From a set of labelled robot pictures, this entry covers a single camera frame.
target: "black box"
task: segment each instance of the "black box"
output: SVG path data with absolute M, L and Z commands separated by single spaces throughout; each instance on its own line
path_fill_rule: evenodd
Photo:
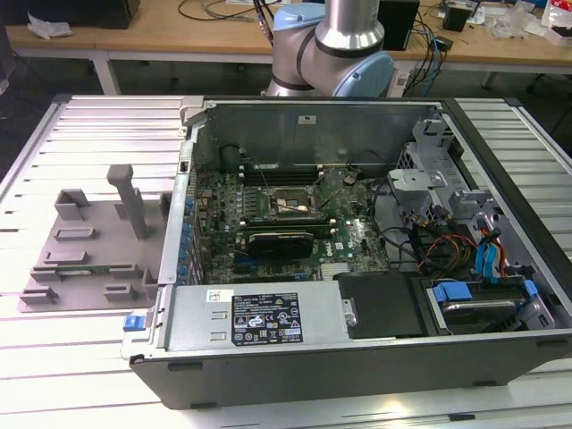
M 383 50 L 405 51 L 415 22 L 419 0 L 382 0 L 377 19 L 385 29 Z
M 448 31 L 463 31 L 473 9 L 465 3 L 450 4 L 443 19 L 443 28 Z
M 35 18 L 73 25 L 127 29 L 139 9 L 139 0 L 0 0 L 0 21 L 27 24 Z

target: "white sticker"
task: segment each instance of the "white sticker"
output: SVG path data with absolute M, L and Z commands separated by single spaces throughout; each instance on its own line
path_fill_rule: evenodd
M 315 125 L 315 114 L 302 114 L 298 117 L 298 125 Z
M 91 275 L 91 272 L 88 270 L 61 271 L 58 274 L 60 274 L 60 275 Z
M 234 289 L 209 289 L 206 291 L 206 302 L 231 302 Z

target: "workbench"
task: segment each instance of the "workbench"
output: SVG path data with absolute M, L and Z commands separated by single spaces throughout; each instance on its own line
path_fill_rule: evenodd
M 572 358 L 545 364 L 503 387 L 171 411 L 121 355 L 122 322 L 130 310 L 20 314 L 18 293 L 55 219 L 53 203 L 61 188 L 82 188 L 91 201 L 118 200 L 105 175 L 110 164 L 130 163 L 133 185 L 144 199 L 172 190 L 181 99 L 61 97 L 0 185 L 0 427 L 160 422 L 169 429 L 514 428 L 572 423 Z M 572 257 L 569 158 L 522 107 L 501 99 L 458 101 Z M 482 183 L 478 167 L 467 168 Z
M 20 56 L 82 58 L 93 62 L 104 94 L 121 94 L 113 60 L 149 60 L 208 63 L 272 63 L 272 48 L 257 22 L 192 21 L 177 12 L 180 0 L 141 0 L 139 13 L 128 29 L 73 27 L 73 36 L 44 40 L 25 26 L 8 27 L 13 48 Z M 572 74 L 572 49 L 557 47 L 535 35 L 527 39 L 494 40 L 484 26 L 461 33 L 442 29 L 433 13 L 435 0 L 423 0 L 419 11 L 436 35 L 454 41 L 444 69 L 473 72 Z M 235 13 L 243 6 L 220 4 L 218 13 Z M 207 16 L 200 2 L 191 0 L 184 12 Z M 425 58 L 426 44 L 414 35 L 406 51 L 391 51 L 395 73 L 388 97 L 401 97 L 407 77 Z

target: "table leg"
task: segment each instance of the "table leg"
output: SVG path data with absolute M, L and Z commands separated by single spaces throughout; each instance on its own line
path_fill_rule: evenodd
M 101 89 L 107 96 L 119 96 L 122 92 L 119 89 L 114 67 L 111 60 L 104 55 L 98 55 L 91 59 L 96 68 L 97 77 L 101 84 Z
M 179 67 L 175 61 L 169 62 L 169 78 L 171 80 L 179 80 Z
M 394 63 L 395 70 L 391 77 L 390 86 L 387 89 L 387 97 L 403 97 L 403 92 L 408 84 L 409 75 L 415 69 L 415 62 Z
M 486 73 L 486 76 L 484 76 L 484 79 L 481 82 L 481 87 L 483 87 L 484 89 L 490 88 L 492 85 L 492 81 L 494 80 L 496 75 L 497 75 L 496 71 L 489 71 L 488 73 Z

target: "black plastic cover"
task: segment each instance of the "black plastic cover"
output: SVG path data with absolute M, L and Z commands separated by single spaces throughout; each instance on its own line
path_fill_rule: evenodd
M 411 277 L 412 274 L 399 271 L 339 275 L 341 298 L 352 301 L 357 317 L 357 325 L 348 327 L 349 337 L 425 336 Z

